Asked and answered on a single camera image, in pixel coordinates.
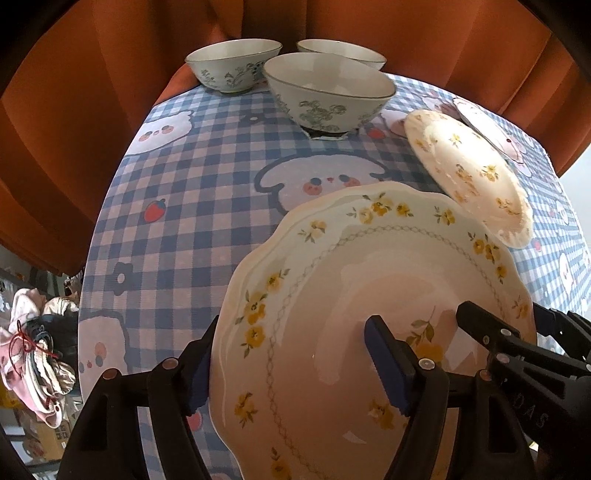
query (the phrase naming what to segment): pile of clothes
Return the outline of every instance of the pile of clothes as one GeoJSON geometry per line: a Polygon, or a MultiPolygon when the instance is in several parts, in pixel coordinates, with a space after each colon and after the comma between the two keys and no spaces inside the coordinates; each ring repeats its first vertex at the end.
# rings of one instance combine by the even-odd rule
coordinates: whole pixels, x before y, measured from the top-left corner
{"type": "Polygon", "coordinates": [[[0,327],[0,376],[37,417],[58,428],[64,397],[79,393],[78,306],[38,290],[22,288],[14,296],[8,328],[0,327]]]}

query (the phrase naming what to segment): bowl rim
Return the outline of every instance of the bowl rim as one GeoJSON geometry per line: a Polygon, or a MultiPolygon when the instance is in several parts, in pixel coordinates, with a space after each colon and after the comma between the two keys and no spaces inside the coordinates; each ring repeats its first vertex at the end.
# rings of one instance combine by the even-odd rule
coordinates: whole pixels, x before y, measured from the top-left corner
{"type": "Polygon", "coordinates": [[[306,51],[298,51],[298,52],[293,52],[293,53],[286,53],[284,55],[280,55],[277,56],[275,58],[279,58],[279,57],[287,57],[289,55],[330,55],[333,57],[338,57],[340,59],[347,59],[350,61],[354,61],[356,62],[356,64],[361,65],[362,69],[371,69],[372,72],[376,72],[379,73],[381,75],[384,75],[391,83],[392,83],[392,93],[390,95],[381,95],[381,96],[360,96],[360,95],[347,95],[345,93],[334,93],[334,92],[326,92],[324,90],[319,90],[316,88],[310,88],[310,87],[304,87],[302,85],[298,85],[296,83],[292,83],[292,82],[287,82],[286,80],[280,80],[277,77],[274,77],[273,75],[270,75],[268,70],[267,70],[267,63],[273,59],[269,59],[265,62],[265,64],[263,65],[262,71],[263,71],[263,75],[267,78],[267,79],[272,79],[275,82],[279,82],[279,83],[283,83],[285,85],[290,85],[292,87],[297,87],[297,88],[301,88],[303,90],[308,90],[310,92],[317,92],[317,93],[326,93],[327,95],[336,95],[339,97],[344,97],[344,98],[358,98],[358,99],[366,99],[366,100],[383,100],[383,99],[389,99],[392,98],[396,92],[398,91],[398,87],[396,86],[396,84],[394,83],[394,81],[388,77],[384,72],[381,72],[380,70],[376,70],[373,67],[370,67],[368,65],[365,65],[357,60],[354,59],[350,59],[349,57],[343,57],[342,55],[337,55],[335,53],[322,53],[322,52],[315,52],[315,51],[311,51],[311,52],[306,52],[306,51]]]}
{"type": "Polygon", "coordinates": [[[355,57],[348,57],[346,55],[341,55],[342,57],[346,57],[348,59],[352,59],[352,60],[357,60],[357,61],[368,61],[371,63],[382,63],[384,62],[384,64],[388,61],[388,59],[386,57],[384,57],[380,52],[377,52],[375,50],[372,50],[371,48],[367,48],[364,47],[363,45],[358,45],[356,43],[351,43],[348,41],[342,41],[342,40],[332,40],[330,38],[304,38],[303,40],[300,40],[299,42],[296,43],[296,46],[301,47],[305,50],[309,50],[311,53],[328,53],[328,52],[324,52],[324,51],[319,51],[319,50],[312,50],[311,48],[308,48],[304,45],[302,45],[303,42],[308,42],[308,41],[326,41],[326,42],[333,42],[333,43],[341,43],[343,45],[351,45],[352,47],[359,47],[362,48],[364,50],[370,51],[371,53],[376,54],[378,57],[380,57],[380,60],[366,60],[366,59],[357,59],[355,57]]]}
{"type": "Polygon", "coordinates": [[[251,57],[253,55],[262,55],[264,53],[270,53],[272,51],[275,50],[281,50],[283,48],[283,44],[281,42],[278,42],[277,40],[272,40],[270,38],[235,38],[234,40],[225,40],[225,41],[220,41],[220,42],[216,42],[216,43],[212,43],[210,45],[205,45],[204,47],[198,48],[197,50],[192,51],[190,54],[188,54],[185,57],[185,62],[186,63],[190,63],[190,62],[197,62],[197,61],[216,61],[216,60],[232,60],[232,59],[239,59],[242,57],[251,57]],[[209,47],[213,47],[214,45],[219,45],[222,43],[234,43],[234,42],[241,42],[244,40],[264,40],[267,42],[273,42],[275,44],[275,46],[273,48],[270,48],[269,50],[264,50],[264,51],[258,51],[256,53],[246,53],[244,55],[234,55],[232,57],[218,57],[215,59],[190,59],[189,57],[197,52],[200,52],[202,50],[205,50],[206,48],[209,47]]]}

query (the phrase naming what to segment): white plate with yellow flowers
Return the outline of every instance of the white plate with yellow flowers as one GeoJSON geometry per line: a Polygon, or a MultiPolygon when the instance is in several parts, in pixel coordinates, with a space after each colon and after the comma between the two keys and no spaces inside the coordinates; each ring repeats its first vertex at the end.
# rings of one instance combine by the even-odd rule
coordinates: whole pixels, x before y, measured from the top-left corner
{"type": "Polygon", "coordinates": [[[418,159],[445,192],[513,248],[533,236],[525,190],[483,137],[439,112],[415,110],[404,122],[418,159]]]}
{"type": "MultiPolygon", "coordinates": [[[[209,408],[245,480],[381,480],[408,419],[363,341],[381,315],[447,371],[487,351],[459,330],[471,300],[535,342],[508,250],[452,199],[397,182],[305,203],[237,267],[213,341],[209,408]]],[[[444,478],[453,421],[436,465],[444,478]]]]}

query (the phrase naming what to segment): checkered tablecloth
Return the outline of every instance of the checkered tablecloth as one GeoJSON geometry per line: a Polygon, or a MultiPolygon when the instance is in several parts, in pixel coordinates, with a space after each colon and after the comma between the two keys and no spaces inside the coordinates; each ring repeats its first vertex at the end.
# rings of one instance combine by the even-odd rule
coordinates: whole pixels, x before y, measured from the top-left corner
{"type": "MultiPolygon", "coordinates": [[[[409,112],[453,98],[392,78],[398,92],[386,110],[409,112]]],[[[541,145],[490,115],[522,145],[532,174],[515,168],[535,222],[531,245],[510,249],[517,270],[534,301],[584,313],[589,252],[573,208],[541,145]]],[[[240,96],[200,86],[154,107],[115,174],[90,246],[80,306],[84,395],[106,368],[148,370],[200,338],[238,263],[319,186],[326,193],[351,179],[396,180],[441,192],[387,118],[388,112],[378,115],[346,140],[311,141],[264,85],[240,96]]],[[[148,414],[140,416],[148,468],[160,478],[148,414]]],[[[190,425],[213,477],[239,479],[207,408],[190,425]]]]}

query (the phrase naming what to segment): white bowl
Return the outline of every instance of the white bowl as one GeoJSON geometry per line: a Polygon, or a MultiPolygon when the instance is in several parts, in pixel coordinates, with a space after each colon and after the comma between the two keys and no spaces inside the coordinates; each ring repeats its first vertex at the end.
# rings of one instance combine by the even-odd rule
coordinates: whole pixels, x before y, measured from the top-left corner
{"type": "Polygon", "coordinates": [[[331,134],[370,121],[396,92],[382,72],[330,53],[288,53],[265,63],[263,72],[279,110],[331,134]]]}
{"type": "Polygon", "coordinates": [[[264,38],[241,38],[214,43],[187,55],[199,81],[223,93],[249,90],[262,80],[263,64],[277,56],[282,45],[264,38]]]}
{"type": "Polygon", "coordinates": [[[354,43],[338,40],[307,38],[306,40],[300,40],[297,43],[297,49],[298,51],[303,52],[334,53],[335,55],[341,55],[348,59],[360,61],[368,67],[373,67],[378,70],[381,69],[387,61],[386,57],[376,51],[360,45],[355,45],[354,43]]]}

